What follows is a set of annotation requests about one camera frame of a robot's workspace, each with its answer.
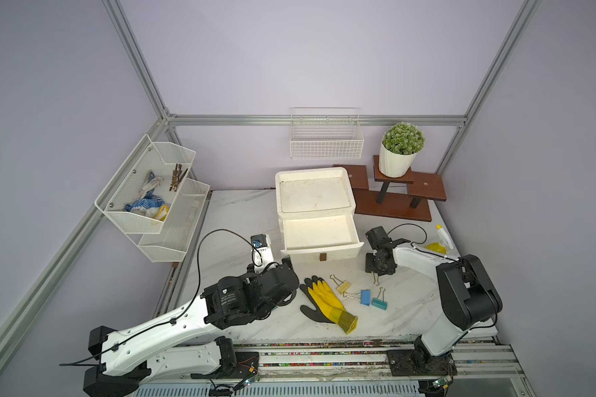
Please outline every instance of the wire basket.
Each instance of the wire basket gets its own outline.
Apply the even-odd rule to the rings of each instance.
[[[290,152],[292,159],[359,159],[364,138],[360,109],[294,107]]]
[[[100,198],[95,201],[97,208],[124,233],[158,234],[161,232],[170,212],[164,220],[158,220],[128,212],[124,207],[142,198],[140,190],[146,183],[148,173],[152,171],[156,177],[163,178],[161,184],[154,189],[154,195],[162,198],[164,205],[171,210],[176,197],[182,191],[181,187],[177,190],[170,189],[172,171],[176,164],[181,164],[181,170],[184,174],[187,173],[195,155],[194,151],[170,142],[152,142],[147,135],[142,139],[144,140],[147,140],[147,147],[109,202],[101,208]]]
[[[152,262],[181,262],[190,247],[210,186],[184,179],[159,234],[144,234],[137,247]]]
[[[181,164],[183,175],[187,175],[194,151],[170,142],[152,142],[147,135],[137,146],[145,148],[132,170],[109,196],[117,183],[113,177],[95,200],[95,206],[151,262],[180,262],[190,247],[210,186],[184,176],[176,190],[170,189],[175,166]],[[163,178],[154,188],[154,195],[162,198],[169,208],[160,220],[124,210],[124,206],[141,198],[140,191],[150,171]]]

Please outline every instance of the white plant pot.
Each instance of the white plant pot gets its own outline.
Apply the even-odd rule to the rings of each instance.
[[[389,178],[399,178],[408,171],[416,155],[417,153],[393,153],[384,147],[384,144],[381,144],[379,148],[379,170]]]

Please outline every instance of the black mount plate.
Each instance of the black mount plate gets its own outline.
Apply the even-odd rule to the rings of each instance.
[[[236,367],[227,378],[242,379],[251,375],[250,367],[254,367],[258,371],[259,354],[255,352],[236,353]]]
[[[452,355],[448,354],[445,357],[437,357],[437,364],[432,366],[428,371],[419,371],[413,362],[414,350],[389,350],[386,356],[388,357],[388,364],[391,367],[392,376],[419,376],[419,375],[438,375],[444,376],[457,373],[457,368],[454,365]]]

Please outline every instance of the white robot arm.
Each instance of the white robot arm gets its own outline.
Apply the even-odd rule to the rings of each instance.
[[[414,343],[415,351],[389,357],[411,374],[437,370],[453,346],[478,324],[501,311],[501,298],[479,258],[456,258],[425,251],[408,240],[393,241],[383,227],[366,233],[375,253],[366,256],[366,272],[394,274],[397,266],[410,267],[437,282],[443,313]]]
[[[266,237],[251,239],[256,251],[264,248],[254,245],[262,240],[261,236]],[[263,240],[265,243],[269,245],[269,237]],[[263,320],[276,306],[285,306],[294,299],[300,282],[290,259],[284,258],[278,264],[270,256],[271,250],[260,254],[262,260],[247,266],[246,274],[221,278],[169,313],[121,331],[107,327],[92,330],[88,345],[92,357],[66,365],[99,359],[84,375],[84,391],[91,397],[123,397],[139,385],[165,376],[230,376],[238,362],[231,339],[219,337],[205,345],[177,345],[233,325]]]

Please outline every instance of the white tray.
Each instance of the white tray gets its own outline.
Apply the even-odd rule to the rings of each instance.
[[[349,175],[343,167],[276,174],[276,209],[282,220],[355,212]]]

